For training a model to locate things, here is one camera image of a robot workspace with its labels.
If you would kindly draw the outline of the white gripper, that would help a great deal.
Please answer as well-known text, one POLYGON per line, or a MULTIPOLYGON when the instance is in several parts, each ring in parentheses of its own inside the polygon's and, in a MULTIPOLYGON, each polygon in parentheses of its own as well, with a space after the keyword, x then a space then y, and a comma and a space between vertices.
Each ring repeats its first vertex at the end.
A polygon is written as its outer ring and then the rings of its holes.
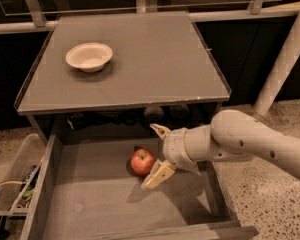
POLYGON ((158 187, 175 173, 176 168, 195 174, 199 173, 197 163, 189 157, 186 151, 186 128, 170 130, 156 123, 151 123, 150 128, 163 140, 162 152, 166 160, 156 160, 150 173, 141 184, 143 190, 158 187))

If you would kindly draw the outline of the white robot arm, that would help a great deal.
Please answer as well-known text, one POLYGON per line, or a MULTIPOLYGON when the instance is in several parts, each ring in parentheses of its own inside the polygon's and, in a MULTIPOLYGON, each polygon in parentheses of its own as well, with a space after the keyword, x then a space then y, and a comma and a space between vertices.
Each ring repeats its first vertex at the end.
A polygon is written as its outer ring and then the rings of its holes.
MULTIPOLYGON (((300 56, 300 11, 253 106, 264 116, 300 56)), ((197 173, 201 161, 231 161, 253 155, 300 180, 300 139, 275 131, 237 110, 218 112, 208 125, 170 130, 153 124, 162 139, 163 160, 154 163, 141 185, 154 189, 176 170, 197 173)))

